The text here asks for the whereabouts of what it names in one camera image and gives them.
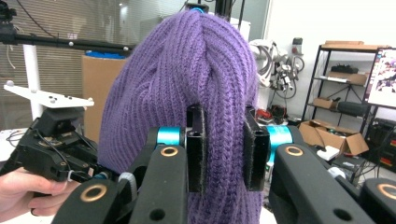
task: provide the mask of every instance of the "black metal bracket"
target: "black metal bracket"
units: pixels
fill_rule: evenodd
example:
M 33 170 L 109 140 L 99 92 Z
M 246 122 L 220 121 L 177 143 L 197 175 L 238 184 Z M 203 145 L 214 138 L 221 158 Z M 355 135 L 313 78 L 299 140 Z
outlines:
M 0 171 L 5 175 L 20 167 L 55 181 L 69 177 L 77 182 L 93 174 L 112 172 L 97 164 L 96 144 L 75 132 L 71 122 L 82 116 L 83 109 L 48 108 L 37 118 L 12 152 Z
M 374 223 L 307 147 L 276 150 L 270 204 L 279 223 Z

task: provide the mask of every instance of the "knitted fabric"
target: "knitted fabric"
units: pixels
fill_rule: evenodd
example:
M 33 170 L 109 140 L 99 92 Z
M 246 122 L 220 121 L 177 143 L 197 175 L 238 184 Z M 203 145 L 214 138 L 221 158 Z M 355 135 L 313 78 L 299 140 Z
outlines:
M 206 112 L 204 195 L 190 193 L 189 223 L 259 223 L 262 196 L 244 185 L 243 122 L 257 95 L 248 43 L 230 23 L 197 11 L 159 24 L 135 50 L 107 97 L 99 163 L 127 170 L 150 127 L 186 126 L 186 109 Z

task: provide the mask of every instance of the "black frame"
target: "black frame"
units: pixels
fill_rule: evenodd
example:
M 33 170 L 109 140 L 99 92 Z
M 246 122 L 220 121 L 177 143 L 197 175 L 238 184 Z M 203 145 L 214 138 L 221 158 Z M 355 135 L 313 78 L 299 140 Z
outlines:
M 371 69 L 371 72 L 370 72 L 370 76 L 368 76 L 368 82 L 367 82 L 367 85 L 366 85 L 366 89 L 364 90 L 364 96 L 363 96 L 362 103 L 363 104 L 367 104 L 367 105 L 374 105 L 374 106 L 389 108 L 389 109 L 396 109 L 396 104 L 395 105 L 382 105 L 382 104 L 376 104 L 376 103 L 369 103 L 368 102 L 369 96 L 373 93 L 373 84 L 370 84 L 370 82 L 372 80 L 373 72 L 375 70 L 375 64 L 379 63 L 380 58 L 378 58 L 378 55 L 379 55 L 380 52 L 382 54 L 382 51 L 384 51 L 384 50 L 394 50 L 395 55 L 396 55 L 396 48 L 378 48 L 377 49 L 376 54 L 375 54 L 375 58 L 374 58 L 374 61 L 373 61 L 373 66 L 372 66 L 372 69 Z

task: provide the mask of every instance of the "cardboard box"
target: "cardboard box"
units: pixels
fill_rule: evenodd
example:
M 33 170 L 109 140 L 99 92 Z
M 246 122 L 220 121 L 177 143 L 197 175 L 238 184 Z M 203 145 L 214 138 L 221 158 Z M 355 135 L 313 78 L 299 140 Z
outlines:
M 377 50 L 378 48 L 389 48 L 389 45 L 364 45 L 364 44 L 323 44 L 323 49 L 358 49 L 358 50 Z
M 326 40 L 326 45 L 346 44 L 346 45 L 363 45 L 364 42 L 360 40 Z
M 91 97 L 95 102 L 94 106 L 87 108 L 84 116 L 85 136 L 92 141 L 99 142 L 106 98 L 125 62 L 126 60 L 82 56 L 83 98 Z
M 312 119 L 300 124 L 300 133 L 308 145 L 331 146 L 340 149 L 340 153 L 348 152 L 358 155 L 369 149 L 359 132 L 337 127 L 329 122 Z
M 362 85 L 366 84 L 366 80 L 368 74 L 349 74 L 349 73 L 337 73 L 337 72 L 330 72 L 329 77 L 338 77 L 346 79 L 348 83 Z
M 318 97 L 314 99 L 313 104 L 318 107 L 326 108 L 326 109 L 335 109 L 337 107 L 338 102 L 334 102 L 329 98 Z

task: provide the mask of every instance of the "black cable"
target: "black cable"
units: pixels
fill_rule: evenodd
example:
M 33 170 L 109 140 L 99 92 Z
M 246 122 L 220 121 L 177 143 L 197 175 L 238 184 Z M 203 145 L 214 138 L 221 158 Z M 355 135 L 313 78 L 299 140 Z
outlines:
M 20 133 L 20 131 L 15 131 L 9 135 L 9 137 L 6 138 L 6 141 L 9 142 L 10 145 L 13 147 L 16 147 L 12 142 L 20 141 L 21 139 L 11 139 L 12 137 L 18 136 L 18 135 L 24 135 L 24 133 Z
M 49 145 L 50 147 L 52 147 L 53 150 L 55 150 L 55 152 L 59 155 L 59 157 L 61 157 L 61 159 L 66 163 L 68 170 L 70 171 L 70 165 L 69 162 L 67 162 L 66 158 L 64 157 L 64 155 L 62 155 L 62 153 L 55 147 L 52 145 L 51 142 L 49 142 L 47 139 L 45 139 L 41 134 L 40 131 L 38 129 L 34 129 L 34 131 L 37 133 L 37 135 L 41 138 L 41 140 L 43 140 L 47 145 Z
M 178 12 L 181 12 L 181 9 L 183 9 L 183 7 L 185 7 L 188 3 L 189 3 L 189 0 L 185 1 L 183 6 L 180 8 L 180 10 Z
M 76 132 L 76 135 L 79 137 L 79 139 L 81 139 L 88 147 L 90 147 L 91 149 L 93 149 L 94 151 L 97 151 L 97 149 L 90 143 L 88 142 L 84 136 L 82 136 L 81 134 Z
M 245 0 L 242 1 L 241 11 L 239 13 L 238 30 L 241 30 L 242 18 L 244 16 Z
M 50 35 L 54 38 L 57 38 L 55 35 L 50 34 L 50 32 L 48 32 L 46 29 L 44 29 L 40 24 L 38 24 L 38 22 L 29 14 L 29 12 L 26 10 L 26 8 L 24 8 L 24 6 L 21 4 L 20 0 L 17 0 L 18 4 L 21 6 L 21 8 L 23 9 L 23 11 L 30 17 L 30 19 L 42 30 L 44 31 L 47 35 Z

